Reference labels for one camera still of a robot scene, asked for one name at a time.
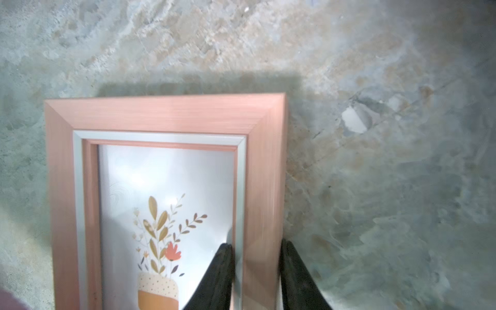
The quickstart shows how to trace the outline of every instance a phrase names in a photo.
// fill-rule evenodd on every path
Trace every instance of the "picture frame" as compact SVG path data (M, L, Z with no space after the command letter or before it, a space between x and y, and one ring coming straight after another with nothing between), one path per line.
M57 309L103 307L99 147L106 145L233 152L231 308L276 307L285 94L49 99L45 119Z

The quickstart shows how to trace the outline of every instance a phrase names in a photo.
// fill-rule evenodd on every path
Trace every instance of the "red flower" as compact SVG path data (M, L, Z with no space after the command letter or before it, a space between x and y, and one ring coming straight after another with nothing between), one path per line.
M165 249L165 257L170 260L178 260L181 258L181 252L177 252L178 245L172 246L172 242L167 243L167 248Z

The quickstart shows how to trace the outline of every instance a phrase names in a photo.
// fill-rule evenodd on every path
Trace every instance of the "polka dot vase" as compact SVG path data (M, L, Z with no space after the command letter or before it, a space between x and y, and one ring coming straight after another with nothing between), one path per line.
M140 310L179 310L178 285L159 274L138 275L138 306Z

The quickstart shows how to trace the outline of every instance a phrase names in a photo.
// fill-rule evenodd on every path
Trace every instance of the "rose gold frame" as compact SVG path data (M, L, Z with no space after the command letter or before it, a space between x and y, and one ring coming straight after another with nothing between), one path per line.
M56 308L79 309L73 131L111 130L247 137L242 308L274 309L282 239L287 118L285 94L46 100ZM83 140L88 308L91 310L102 308L97 146L122 143ZM140 145L140 142L124 143ZM212 146L192 147L212 149ZM228 146L218 149L236 151Z

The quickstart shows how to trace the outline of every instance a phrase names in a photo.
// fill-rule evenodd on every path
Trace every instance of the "marble surface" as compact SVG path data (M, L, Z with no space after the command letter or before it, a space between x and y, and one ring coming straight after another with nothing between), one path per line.
M0 286L54 307L44 98L287 92L284 234L333 307L494 309L495 18L491 0L1 1Z

